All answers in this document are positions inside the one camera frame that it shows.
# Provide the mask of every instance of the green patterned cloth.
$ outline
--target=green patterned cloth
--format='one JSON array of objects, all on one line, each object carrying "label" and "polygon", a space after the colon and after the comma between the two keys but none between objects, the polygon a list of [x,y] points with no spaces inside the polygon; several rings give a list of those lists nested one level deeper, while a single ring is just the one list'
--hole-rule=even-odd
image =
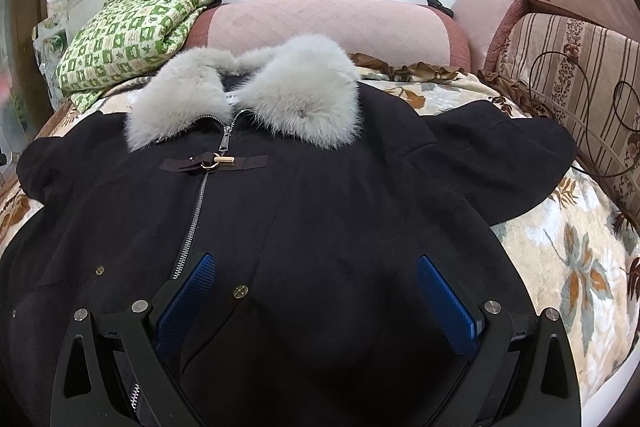
[{"label": "green patterned cloth", "polygon": [[111,86],[159,68],[215,0],[106,0],[56,68],[62,93],[86,111]]}]

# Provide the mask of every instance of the blue gripper pad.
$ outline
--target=blue gripper pad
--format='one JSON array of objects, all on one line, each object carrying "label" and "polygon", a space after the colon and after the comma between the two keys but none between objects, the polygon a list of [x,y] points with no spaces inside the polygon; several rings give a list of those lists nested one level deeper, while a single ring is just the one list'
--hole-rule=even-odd
[{"label": "blue gripper pad", "polygon": [[473,358],[479,348],[476,323],[425,255],[418,259],[418,286],[440,323],[451,349],[458,355]]},{"label": "blue gripper pad", "polygon": [[177,353],[216,279],[216,263],[204,255],[158,320],[154,349],[158,359]]}]

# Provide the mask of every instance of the zipper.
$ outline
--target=zipper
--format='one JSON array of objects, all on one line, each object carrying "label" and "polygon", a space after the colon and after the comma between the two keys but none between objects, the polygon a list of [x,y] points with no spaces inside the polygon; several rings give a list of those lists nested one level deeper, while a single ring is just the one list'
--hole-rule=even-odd
[{"label": "zipper", "polygon": [[138,408],[138,399],[140,398],[140,386],[138,384],[133,386],[131,390],[131,396],[129,397],[129,401],[131,402],[131,406],[133,407],[133,411],[138,415],[136,409]]},{"label": "zipper", "polygon": [[[201,116],[201,117],[197,118],[196,120],[202,120],[203,118],[212,118],[213,120],[217,121],[220,125],[223,126],[222,141],[220,142],[220,147],[218,148],[218,153],[221,156],[224,156],[225,153],[229,149],[229,139],[231,138],[231,133],[232,133],[234,127],[236,126],[236,122],[238,121],[238,118],[242,114],[245,114],[245,113],[248,113],[248,112],[249,112],[249,110],[247,110],[247,109],[244,109],[244,110],[240,111],[238,114],[236,114],[236,116],[234,117],[233,121],[229,125],[226,125],[226,124],[222,123],[215,116],[209,116],[209,115]],[[174,270],[174,274],[172,275],[172,279],[178,279],[178,277],[180,277],[180,274],[182,273],[182,270],[184,269],[184,264],[187,262],[187,257],[189,256],[189,250],[191,248],[191,242],[193,241],[193,236],[196,233],[196,227],[198,225],[198,218],[200,217],[200,210],[202,209],[202,202],[204,200],[204,193],[205,193],[205,191],[207,189],[207,181],[209,180],[209,175],[210,174],[211,174],[211,171],[206,171],[204,173],[204,177],[202,178],[202,182],[200,183],[200,190],[198,190],[198,197],[196,199],[196,207],[195,207],[195,210],[193,212],[193,219],[191,219],[191,224],[189,226],[189,232],[187,232],[187,238],[186,238],[186,240],[184,242],[184,245],[182,245],[182,250],[180,250],[180,255],[178,256],[178,263],[175,266],[175,270]]]},{"label": "zipper", "polygon": [[[202,116],[197,117],[195,120],[191,120],[191,122],[185,128],[189,128],[197,121],[204,120],[205,118],[210,118],[211,120],[218,123],[223,129],[222,141],[220,142],[218,153],[220,154],[220,156],[224,156],[225,153],[229,150],[229,140],[231,138],[231,133],[234,127],[236,126],[236,122],[238,121],[238,118],[242,114],[246,114],[249,112],[250,111],[248,109],[243,109],[242,111],[238,112],[234,117],[233,121],[231,122],[231,124],[229,125],[225,124],[223,121],[213,116],[212,114],[204,114]],[[195,210],[193,211],[193,218],[191,219],[189,232],[187,233],[187,238],[184,242],[184,245],[182,245],[182,249],[180,250],[180,255],[178,256],[178,263],[175,266],[175,270],[171,276],[171,279],[178,279],[178,277],[180,277],[180,274],[184,269],[184,265],[187,262],[187,257],[189,256],[189,250],[191,249],[191,243],[193,242],[193,236],[196,233],[198,219],[200,218],[200,211],[202,209],[202,202],[204,201],[204,194],[205,194],[205,191],[207,190],[207,181],[209,180],[209,175],[211,173],[212,171],[205,171],[202,181],[200,182],[200,188],[198,190],[198,197],[196,198],[196,206],[195,206]],[[129,396],[131,407],[133,407],[133,410],[136,413],[136,415],[138,414],[138,411],[136,409],[138,407],[139,399],[140,399],[140,385],[136,383],[134,384],[133,389],[131,390],[131,395]]]}]

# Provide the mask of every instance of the brass button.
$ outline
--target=brass button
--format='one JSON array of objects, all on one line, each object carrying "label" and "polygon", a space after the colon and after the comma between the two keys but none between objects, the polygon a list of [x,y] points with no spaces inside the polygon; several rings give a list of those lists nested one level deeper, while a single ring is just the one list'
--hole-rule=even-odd
[{"label": "brass button", "polygon": [[234,288],[234,297],[236,299],[241,299],[242,297],[246,296],[247,293],[249,293],[249,288],[244,284],[241,284],[239,286],[236,286],[236,288]]}]

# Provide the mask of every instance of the fur collar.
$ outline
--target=fur collar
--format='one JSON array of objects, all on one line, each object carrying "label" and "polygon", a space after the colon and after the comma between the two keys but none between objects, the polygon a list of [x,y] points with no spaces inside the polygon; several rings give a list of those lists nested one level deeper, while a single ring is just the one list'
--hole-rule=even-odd
[{"label": "fur collar", "polygon": [[[233,95],[224,91],[221,74],[247,73]],[[273,133],[337,148],[358,134],[359,79],[338,44],[321,35],[295,37],[240,57],[194,48],[169,60],[140,91],[127,118],[127,144],[136,150],[176,136],[200,116],[230,123],[238,110],[250,109]]]}]

